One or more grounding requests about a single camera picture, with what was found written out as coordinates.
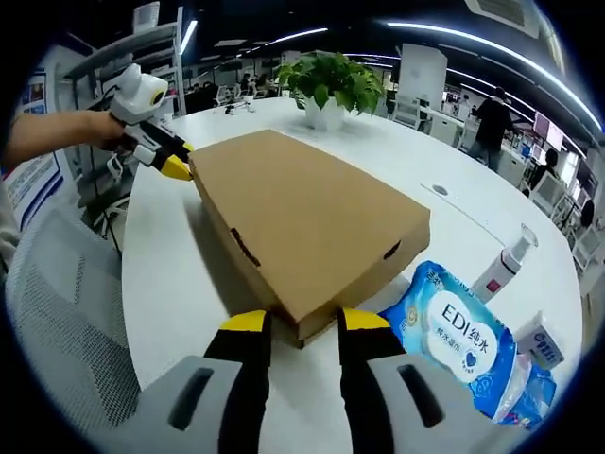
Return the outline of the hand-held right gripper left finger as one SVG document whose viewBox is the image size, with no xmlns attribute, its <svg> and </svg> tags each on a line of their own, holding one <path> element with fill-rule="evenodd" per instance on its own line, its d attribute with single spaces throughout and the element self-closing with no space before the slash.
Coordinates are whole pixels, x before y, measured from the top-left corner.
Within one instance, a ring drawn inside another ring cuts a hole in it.
<svg viewBox="0 0 605 454">
<path fill-rule="evenodd" d="M 203 356 L 182 359 L 143 390 L 136 412 L 115 432 L 115 452 L 257 452 L 270 356 L 270 314 L 231 317 Z"/>
</svg>

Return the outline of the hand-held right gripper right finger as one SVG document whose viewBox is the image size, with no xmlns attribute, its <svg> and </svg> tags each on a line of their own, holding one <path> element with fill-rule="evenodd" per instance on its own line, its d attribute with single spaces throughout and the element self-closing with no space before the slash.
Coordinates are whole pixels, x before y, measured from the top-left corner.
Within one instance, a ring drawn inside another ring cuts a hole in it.
<svg viewBox="0 0 605 454">
<path fill-rule="evenodd" d="M 355 453 L 511 453 L 515 430 L 492 423 L 469 390 L 405 352 L 380 316 L 337 313 L 340 391 Z"/>
</svg>

